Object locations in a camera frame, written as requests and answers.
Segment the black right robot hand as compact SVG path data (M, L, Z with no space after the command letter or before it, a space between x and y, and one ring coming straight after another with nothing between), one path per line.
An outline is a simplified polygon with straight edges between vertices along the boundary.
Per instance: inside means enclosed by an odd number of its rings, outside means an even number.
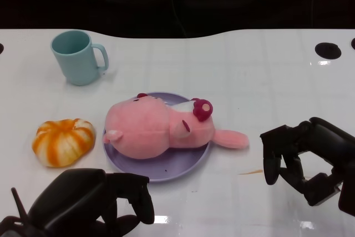
M322 204L337 193L354 193L346 182L354 177L354 137L317 117L296 127L280 126L262 133L263 172L268 185L282 177L303 194L310 206ZM332 166L331 175L318 173L307 180L300 154L311 152Z

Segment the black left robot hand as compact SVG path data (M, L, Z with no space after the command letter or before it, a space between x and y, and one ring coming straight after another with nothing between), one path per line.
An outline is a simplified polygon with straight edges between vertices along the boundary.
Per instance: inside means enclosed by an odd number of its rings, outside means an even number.
M124 236L153 224L149 178L102 169L71 169L55 178L28 212L47 236Z

